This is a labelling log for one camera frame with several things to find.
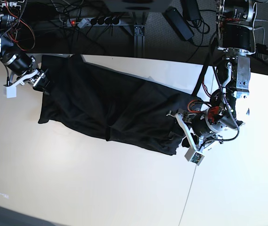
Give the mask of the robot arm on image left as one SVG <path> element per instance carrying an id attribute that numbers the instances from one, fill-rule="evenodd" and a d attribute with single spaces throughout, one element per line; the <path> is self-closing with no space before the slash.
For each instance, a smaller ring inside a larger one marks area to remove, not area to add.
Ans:
<path id="1" fill-rule="evenodd" d="M 27 54 L 36 46 L 34 30 L 23 18 L 27 6 L 26 0 L 0 0 L 0 62 L 6 70 L 7 98 L 16 97 L 17 87 L 25 84 L 45 95 L 51 89 L 47 70 Z"/>

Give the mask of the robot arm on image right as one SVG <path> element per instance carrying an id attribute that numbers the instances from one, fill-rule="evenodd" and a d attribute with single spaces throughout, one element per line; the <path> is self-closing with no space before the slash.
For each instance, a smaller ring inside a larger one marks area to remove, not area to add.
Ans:
<path id="1" fill-rule="evenodd" d="M 225 129 L 240 130 L 250 114 L 247 99 L 251 78 L 250 57 L 256 51 L 254 22 L 257 2 L 253 0 L 219 0 L 216 31 L 209 43 L 201 73 L 192 96 L 205 87 L 205 73 L 212 67 L 218 87 L 208 93 L 208 101 L 192 100 L 186 110 L 174 115 L 185 133 L 187 156 L 202 157 L 216 143 Z"/>

